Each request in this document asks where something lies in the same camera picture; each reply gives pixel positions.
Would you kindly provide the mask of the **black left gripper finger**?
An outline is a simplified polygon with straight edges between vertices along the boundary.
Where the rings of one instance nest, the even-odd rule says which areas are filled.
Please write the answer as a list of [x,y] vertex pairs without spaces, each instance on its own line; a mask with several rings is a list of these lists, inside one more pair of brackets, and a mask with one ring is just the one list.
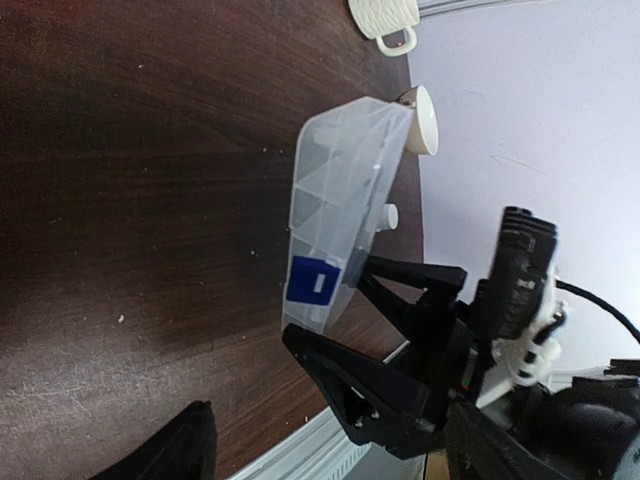
[[217,430],[210,402],[194,401],[100,479],[214,479]]

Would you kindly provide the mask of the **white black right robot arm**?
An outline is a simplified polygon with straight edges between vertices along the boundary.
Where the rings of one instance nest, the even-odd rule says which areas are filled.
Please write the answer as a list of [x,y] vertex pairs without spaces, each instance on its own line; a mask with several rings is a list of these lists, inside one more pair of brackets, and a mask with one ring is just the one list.
[[466,304],[464,270],[372,256],[357,287],[405,352],[384,363],[296,323],[282,340],[358,445],[402,460],[445,450],[455,479],[635,479],[638,380],[542,382],[567,319],[545,264],[500,248]]

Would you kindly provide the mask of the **clear plastic pill organizer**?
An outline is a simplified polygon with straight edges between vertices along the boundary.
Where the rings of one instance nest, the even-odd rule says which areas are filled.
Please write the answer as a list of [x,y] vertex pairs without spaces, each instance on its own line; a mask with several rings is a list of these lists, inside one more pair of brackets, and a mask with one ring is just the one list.
[[299,132],[282,323],[322,334],[346,309],[383,217],[413,110],[361,97]]

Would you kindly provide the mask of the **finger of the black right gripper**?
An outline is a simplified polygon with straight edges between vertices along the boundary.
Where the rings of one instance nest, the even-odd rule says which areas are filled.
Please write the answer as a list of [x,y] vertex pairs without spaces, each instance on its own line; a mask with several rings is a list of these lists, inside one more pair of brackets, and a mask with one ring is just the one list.
[[389,365],[290,323],[282,342],[314,381],[349,440],[374,443],[398,458],[425,454],[422,420],[430,391]]
[[402,335],[423,348],[445,343],[455,323],[467,272],[447,265],[369,256],[358,290]]

